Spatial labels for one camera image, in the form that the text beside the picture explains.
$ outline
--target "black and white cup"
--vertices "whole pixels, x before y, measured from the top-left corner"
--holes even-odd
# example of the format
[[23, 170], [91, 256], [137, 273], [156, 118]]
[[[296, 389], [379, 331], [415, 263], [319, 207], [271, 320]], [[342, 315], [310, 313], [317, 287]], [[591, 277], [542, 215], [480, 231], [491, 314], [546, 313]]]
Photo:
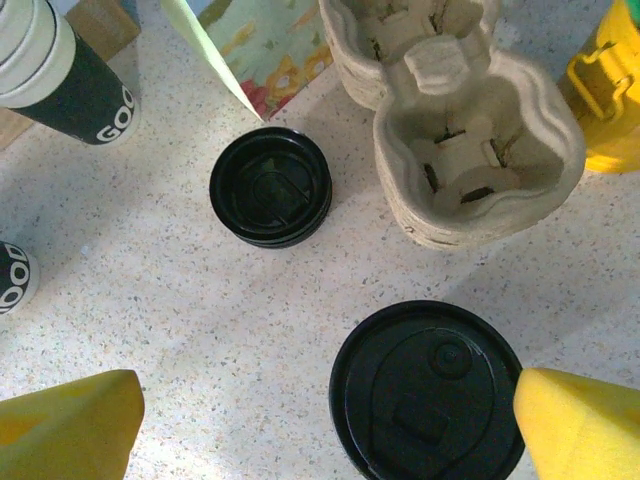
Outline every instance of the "black and white cup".
[[29, 303], [39, 280], [36, 260], [20, 247], [0, 241], [0, 315]]
[[125, 141], [140, 121], [135, 98], [58, 12], [54, 21], [47, 58], [28, 80], [0, 94], [0, 106], [91, 145]]

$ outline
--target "floral paper bag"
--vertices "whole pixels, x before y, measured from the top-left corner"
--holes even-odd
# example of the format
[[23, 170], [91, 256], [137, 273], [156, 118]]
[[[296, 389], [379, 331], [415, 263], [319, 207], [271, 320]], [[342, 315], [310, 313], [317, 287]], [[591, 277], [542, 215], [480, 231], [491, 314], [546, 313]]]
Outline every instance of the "floral paper bag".
[[229, 89], [267, 119], [331, 64], [317, 0], [161, 0]]

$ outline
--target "cardboard box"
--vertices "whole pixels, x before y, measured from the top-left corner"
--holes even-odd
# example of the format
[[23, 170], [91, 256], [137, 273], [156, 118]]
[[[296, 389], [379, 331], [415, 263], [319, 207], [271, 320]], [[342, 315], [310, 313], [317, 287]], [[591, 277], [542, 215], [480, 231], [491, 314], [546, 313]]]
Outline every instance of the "cardboard box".
[[[53, 0], [66, 18], [103, 60], [111, 59], [140, 33], [118, 0]], [[7, 109], [0, 109], [0, 150], [10, 145], [33, 122]]]

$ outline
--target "yellow plastic container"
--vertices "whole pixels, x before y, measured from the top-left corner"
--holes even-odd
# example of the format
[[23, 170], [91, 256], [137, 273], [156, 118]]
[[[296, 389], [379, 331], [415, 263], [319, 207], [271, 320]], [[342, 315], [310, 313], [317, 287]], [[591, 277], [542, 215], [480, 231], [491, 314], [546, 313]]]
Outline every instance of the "yellow plastic container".
[[640, 169], [640, 33], [615, 0], [559, 82], [587, 141], [589, 170]]

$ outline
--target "yellow object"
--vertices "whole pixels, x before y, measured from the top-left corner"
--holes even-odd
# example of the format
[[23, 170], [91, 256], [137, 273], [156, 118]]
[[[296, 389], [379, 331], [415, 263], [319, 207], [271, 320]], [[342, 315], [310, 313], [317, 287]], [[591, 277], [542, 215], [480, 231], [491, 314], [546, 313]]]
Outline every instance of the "yellow object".
[[525, 369], [514, 409], [540, 480], [640, 479], [640, 391]]
[[640, 33], [615, 0], [559, 82], [587, 141], [587, 169], [640, 169]]
[[122, 480], [143, 415], [131, 370], [0, 402], [0, 479]]
[[236, 48], [246, 45], [247, 42], [251, 40], [251, 38], [255, 35], [255, 33], [256, 22], [255, 20], [251, 20], [235, 33], [230, 43], [227, 43], [220, 49], [220, 55], [226, 57], [230, 55], [231, 52], [233, 52]]
[[280, 60], [278, 68], [267, 77], [269, 100], [278, 103], [283, 98], [295, 95], [300, 90], [302, 80], [300, 69], [295, 65], [291, 55], [285, 55]]

